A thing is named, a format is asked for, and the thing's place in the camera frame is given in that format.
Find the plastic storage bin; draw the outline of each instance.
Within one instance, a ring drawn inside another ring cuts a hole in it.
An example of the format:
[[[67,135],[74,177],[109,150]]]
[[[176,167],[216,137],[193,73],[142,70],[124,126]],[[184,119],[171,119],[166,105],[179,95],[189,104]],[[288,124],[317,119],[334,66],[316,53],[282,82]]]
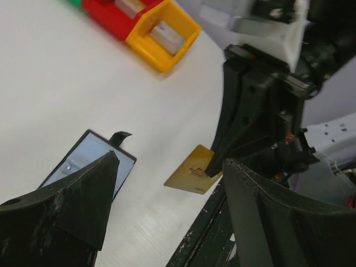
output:
[[[163,0],[141,0],[146,6],[134,18],[115,5],[115,0],[82,0],[81,7],[100,25],[121,41],[124,41],[135,27],[141,16],[156,7]]]
[[[185,43],[175,55],[169,54],[151,36],[151,30],[161,21],[166,22]],[[156,7],[142,14],[126,43],[144,61],[158,71],[168,73],[178,63],[201,31],[201,27],[171,0],[164,0]]]

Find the tabletop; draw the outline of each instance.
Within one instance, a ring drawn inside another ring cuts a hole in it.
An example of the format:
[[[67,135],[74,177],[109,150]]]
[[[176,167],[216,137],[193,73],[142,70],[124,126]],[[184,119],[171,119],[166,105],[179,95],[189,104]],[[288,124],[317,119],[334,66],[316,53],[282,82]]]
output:
[[[0,1],[0,202],[35,190],[88,129],[137,163],[115,198],[96,267],[165,266],[211,194],[163,184],[210,147],[221,50],[202,32],[169,75],[154,72],[65,1]]]

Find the gold card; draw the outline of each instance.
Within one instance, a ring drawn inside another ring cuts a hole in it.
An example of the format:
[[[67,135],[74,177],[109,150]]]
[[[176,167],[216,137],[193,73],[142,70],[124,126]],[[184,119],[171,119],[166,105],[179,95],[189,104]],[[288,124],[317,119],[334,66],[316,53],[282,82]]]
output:
[[[199,145],[165,182],[165,186],[205,194],[222,176],[222,172],[214,177],[208,177],[205,170],[214,152]]]

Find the yellow bin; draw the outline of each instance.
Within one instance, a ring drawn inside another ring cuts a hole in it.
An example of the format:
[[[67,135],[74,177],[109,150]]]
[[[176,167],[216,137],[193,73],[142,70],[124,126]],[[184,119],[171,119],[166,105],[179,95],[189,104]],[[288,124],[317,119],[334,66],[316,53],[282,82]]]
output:
[[[161,21],[165,21],[185,39],[184,45],[173,56],[150,36],[151,30]],[[126,43],[153,68],[168,73],[182,59],[200,31],[199,24],[179,6],[172,0],[164,0],[141,16],[127,36]]]

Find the bolt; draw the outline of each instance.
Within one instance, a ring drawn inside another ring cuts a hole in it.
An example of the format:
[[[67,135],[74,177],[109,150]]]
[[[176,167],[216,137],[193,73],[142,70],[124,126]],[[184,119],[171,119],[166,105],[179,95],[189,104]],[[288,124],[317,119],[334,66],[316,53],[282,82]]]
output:
[[[272,9],[269,16],[273,18],[280,18],[283,15],[283,10],[281,8]]]

